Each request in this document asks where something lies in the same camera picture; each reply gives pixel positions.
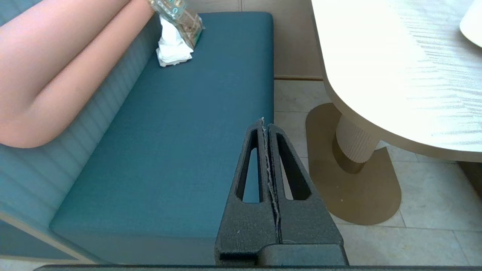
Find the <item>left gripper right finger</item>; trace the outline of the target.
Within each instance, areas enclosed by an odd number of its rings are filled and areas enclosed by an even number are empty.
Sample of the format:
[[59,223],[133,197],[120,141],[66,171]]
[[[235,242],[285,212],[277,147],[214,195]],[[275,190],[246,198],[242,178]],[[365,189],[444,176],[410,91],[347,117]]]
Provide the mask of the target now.
[[343,237],[287,134],[270,124],[267,144],[279,241],[342,247]]

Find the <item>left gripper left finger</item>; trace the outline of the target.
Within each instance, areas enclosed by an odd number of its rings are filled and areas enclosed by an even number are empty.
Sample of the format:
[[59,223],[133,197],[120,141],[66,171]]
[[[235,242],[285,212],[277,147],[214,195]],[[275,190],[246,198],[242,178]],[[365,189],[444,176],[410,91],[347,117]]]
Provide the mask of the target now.
[[[258,161],[259,202],[243,201],[251,152]],[[273,183],[264,118],[246,131],[215,241],[216,263],[256,263],[266,246],[279,243],[279,206]]]

